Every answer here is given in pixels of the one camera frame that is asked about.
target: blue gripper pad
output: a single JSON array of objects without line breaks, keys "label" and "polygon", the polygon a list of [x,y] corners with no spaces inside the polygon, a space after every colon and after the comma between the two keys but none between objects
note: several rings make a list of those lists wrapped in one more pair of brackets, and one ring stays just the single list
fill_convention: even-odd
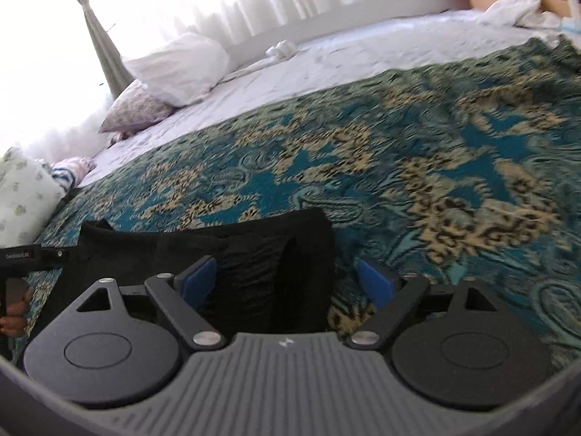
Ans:
[{"label": "blue gripper pad", "polygon": [[367,298],[377,309],[386,305],[402,287],[400,275],[367,259],[359,261],[357,275]]},{"label": "blue gripper pad", "polygon": [[174,290],[190,307],[197,310],[214,290],[217,271],[216,259],[204,256],[176,276]]}]

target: black folded garment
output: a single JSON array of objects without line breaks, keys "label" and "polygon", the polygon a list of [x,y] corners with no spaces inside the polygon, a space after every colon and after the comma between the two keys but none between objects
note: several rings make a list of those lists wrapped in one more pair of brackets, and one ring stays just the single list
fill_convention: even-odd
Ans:
[{"label": "black folded garment", "polygon": [[31,337],[96,280],[139,285],[216,258],[216,286],[198,312],[225,336],[326,329],[334,279],[330,222],[320,209],[176,233],[125,233],[105,221],[83,223],[81,254],[63,267]]}]

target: silver bolt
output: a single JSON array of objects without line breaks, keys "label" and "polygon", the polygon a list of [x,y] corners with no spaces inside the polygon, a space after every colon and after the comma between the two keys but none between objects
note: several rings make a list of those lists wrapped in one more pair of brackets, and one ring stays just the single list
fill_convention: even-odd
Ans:
[{"label": "silver bolt", "polygon": [[194,343],[198,346],[215,346],[220,342],[222,336],[216,331],[201,331],[194,335]]},{"label": "silver bolt", "polygon": [[379,334],[373,331],[357,331],[351,336],[351,340],[359,346],[373,346],[379,341]]}]

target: ribbed gray surface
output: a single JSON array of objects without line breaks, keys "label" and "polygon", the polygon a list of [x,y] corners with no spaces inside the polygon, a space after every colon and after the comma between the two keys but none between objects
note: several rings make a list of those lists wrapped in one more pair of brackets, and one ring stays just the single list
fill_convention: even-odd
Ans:
[{"label": "ribbed gray surface", "polygon": [[380,354],[323,333],[239,334],[223,351],[193,355],[155,397],[92,418],[128,435],[451,436],[489,416],[427,402]]}]

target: teal patterned blanket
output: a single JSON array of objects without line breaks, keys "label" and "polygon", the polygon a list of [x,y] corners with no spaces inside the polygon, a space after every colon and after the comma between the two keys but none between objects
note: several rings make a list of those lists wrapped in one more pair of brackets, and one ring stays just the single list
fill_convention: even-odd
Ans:
[{"label": "teal patterned blanket", "polygon": [[[373,313],[353,268],[374,256],[433,283],[486,281],[559,369],[581,356],[580,115],[566,40],[389,70],[153,150],[82,190],[40,241],[73,245],[86,219],[175,231],[319,206],[339,249],[330,327]],[[56,278],[30,277],[32,322]]]}]

